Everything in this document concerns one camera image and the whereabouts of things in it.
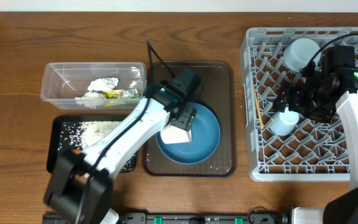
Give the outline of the light blue rice bowl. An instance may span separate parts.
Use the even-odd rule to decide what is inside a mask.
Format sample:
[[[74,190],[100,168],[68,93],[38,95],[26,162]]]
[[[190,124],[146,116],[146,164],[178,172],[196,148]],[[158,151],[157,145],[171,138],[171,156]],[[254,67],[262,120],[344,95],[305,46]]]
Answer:
[[[319,49],[320,46],[311,39],[296,39],[285,49],[283,53],[284,62],[290,70],[299,72],[307,66],[312,56]]]

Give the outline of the pink cup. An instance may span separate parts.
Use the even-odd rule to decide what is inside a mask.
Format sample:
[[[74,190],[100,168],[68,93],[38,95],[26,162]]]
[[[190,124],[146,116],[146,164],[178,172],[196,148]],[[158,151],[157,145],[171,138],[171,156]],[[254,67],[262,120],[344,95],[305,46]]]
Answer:
[[[164,144],[179,144],[192,140],[191,130],[186,131],[170,124],[161,130],[160,137]]]

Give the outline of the light blue cup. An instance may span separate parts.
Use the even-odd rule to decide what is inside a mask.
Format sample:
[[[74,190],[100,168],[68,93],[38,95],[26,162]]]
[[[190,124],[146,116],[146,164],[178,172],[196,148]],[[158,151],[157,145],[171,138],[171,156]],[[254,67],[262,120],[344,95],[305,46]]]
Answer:
[[[286,136],[290,134],[300,118],[299,113],[290,111],[288,107],[284,112],[276,112],[272,116],[272,124],[269,129],[273,134]]]

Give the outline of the dark blue plate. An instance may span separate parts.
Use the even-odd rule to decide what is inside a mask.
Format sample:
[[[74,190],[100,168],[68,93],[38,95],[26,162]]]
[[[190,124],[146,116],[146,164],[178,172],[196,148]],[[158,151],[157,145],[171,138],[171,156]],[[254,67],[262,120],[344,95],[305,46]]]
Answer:
[[[163,154],[180,164],[196,164],[206,160],[216,150],[221,138],[220,125],[214,113],[199,103],[190,103],[190,106],[197,110],[190,142],[167,144],[163,141],[162,131],[156,134]]]

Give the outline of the wooden chopstick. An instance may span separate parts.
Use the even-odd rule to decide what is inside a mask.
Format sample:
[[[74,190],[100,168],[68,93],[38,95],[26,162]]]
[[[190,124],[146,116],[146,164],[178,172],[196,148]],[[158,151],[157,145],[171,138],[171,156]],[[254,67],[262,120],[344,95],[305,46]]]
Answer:
[[[258,116],[259,123],[260,123],[260,128],[261,128],[261,130],[263,130],[264,129],[264,122],[262,120],[262,114],[261,114],[261,111],[260,111],[260,105],[259,105],[256,89],[254,89],[254,100],[255,100],[255,105],[256,105],[257,116]]]

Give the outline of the white paper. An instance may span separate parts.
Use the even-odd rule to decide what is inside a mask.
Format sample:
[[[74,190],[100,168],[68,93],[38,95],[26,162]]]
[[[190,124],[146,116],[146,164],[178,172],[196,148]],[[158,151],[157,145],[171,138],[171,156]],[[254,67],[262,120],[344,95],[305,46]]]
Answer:
[[[96,109],[108,99],[107,94],[112,92],[118,83],[117,78],[96,79],[89,84],[83,96],[75,98],[76,103],[87,108]]]

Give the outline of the white rice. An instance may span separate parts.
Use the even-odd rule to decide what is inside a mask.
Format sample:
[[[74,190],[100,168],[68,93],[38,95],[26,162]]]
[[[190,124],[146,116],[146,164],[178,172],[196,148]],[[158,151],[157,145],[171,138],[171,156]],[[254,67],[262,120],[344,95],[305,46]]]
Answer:
[[[90,147],[109,134],[120,121],[64,122],[58,132],[57,150]]]

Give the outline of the orange carrot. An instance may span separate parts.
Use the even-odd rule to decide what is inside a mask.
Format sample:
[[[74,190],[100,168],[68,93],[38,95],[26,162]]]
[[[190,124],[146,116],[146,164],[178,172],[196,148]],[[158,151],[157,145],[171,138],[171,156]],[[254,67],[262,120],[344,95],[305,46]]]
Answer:
[[[81,149],[73,149],[73,150],[71,150],[73,153],[75,153],[75,154],[80,154],[81,152],[82,152],[82,150]]]

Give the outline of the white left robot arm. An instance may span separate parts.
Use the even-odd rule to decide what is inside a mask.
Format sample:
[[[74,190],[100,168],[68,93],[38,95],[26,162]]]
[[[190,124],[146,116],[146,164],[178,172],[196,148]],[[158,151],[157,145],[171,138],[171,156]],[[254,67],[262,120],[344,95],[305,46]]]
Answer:
[[[134,110],[100,141],[56,160],[44,203],[70,223],[117,223],[111,206],[114,179],[153,135],[187,109],[200,81],[176,78],[147,87]]]

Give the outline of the grey dishwasher rack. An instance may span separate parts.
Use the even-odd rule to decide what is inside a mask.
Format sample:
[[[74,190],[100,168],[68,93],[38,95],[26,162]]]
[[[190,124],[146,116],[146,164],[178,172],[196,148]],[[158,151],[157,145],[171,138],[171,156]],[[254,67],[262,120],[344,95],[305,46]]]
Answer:
[[[258,182],[347,182],[349,160],[346,139],[338,116],[329,124],[300,117],[286,136],[269,129],[275,114],[273,102],[284,85],[303,84],[283,59],[287,46],[307,38],[323,46],[347,35],[339,45],[355,48],[358,68],[358,27],[257,27],[246,32],[241,43],[241,75],[246,103],[246,139],[249,175]],[[264,122],[261,130],[254,89]]]

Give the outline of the brown serving tray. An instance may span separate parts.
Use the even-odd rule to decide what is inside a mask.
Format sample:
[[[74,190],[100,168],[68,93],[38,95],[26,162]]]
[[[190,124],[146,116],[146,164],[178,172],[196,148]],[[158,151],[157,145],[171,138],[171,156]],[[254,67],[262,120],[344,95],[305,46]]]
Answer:
[[[156,135],[144,148],[143,165],[154,176],[227,177],[236,169],[236,134],[234,121],[234,78],[230,65],[225,62],[170,61],[175,74],[188,67],[201,77],[192,103],[209,108],[218,119],[221,138],[218,147],[206,160],[196,164],[180,164],[163,154]]]

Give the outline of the clear plastic bin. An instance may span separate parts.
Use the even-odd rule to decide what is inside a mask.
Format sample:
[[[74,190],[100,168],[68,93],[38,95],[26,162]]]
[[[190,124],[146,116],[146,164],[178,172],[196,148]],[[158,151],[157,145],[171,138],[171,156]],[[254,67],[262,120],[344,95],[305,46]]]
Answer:
[[[90,83],[99,78],[117,78],[115,90],[136,89],[139,98],[133,103],[106,105],[92,110],[133,109],[146,87],[146,67],[140,62],[67,62],[49,63],[45,67],[40,97],[63,110],[87,110],[75,98],[86,93]]]

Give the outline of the black plastic tray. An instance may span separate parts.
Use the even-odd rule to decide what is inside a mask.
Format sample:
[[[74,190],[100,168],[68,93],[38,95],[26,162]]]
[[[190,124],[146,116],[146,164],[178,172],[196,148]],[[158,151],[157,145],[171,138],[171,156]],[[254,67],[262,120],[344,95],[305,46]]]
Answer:
[[[122,121],[126,116],[123,114],[76,114],[76,115],[63,115],[54,119],[52,124],[52,132],[50,137],[50,145],[47,158],[47,171],[53,172],[55,162],[59,153],[66,149],[57,150],[58,146],[58,132],[64,122],[82,122],[82,121]]]

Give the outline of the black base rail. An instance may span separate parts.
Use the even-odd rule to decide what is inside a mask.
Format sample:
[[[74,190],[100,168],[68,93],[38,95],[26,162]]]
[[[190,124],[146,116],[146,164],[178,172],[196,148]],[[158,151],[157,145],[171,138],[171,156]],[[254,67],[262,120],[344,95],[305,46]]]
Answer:
[[[252,211],[242,215],[201,215],[201,214],[146,214],[125,213],[117,224],[290,224],[290,216],[266,210]]]

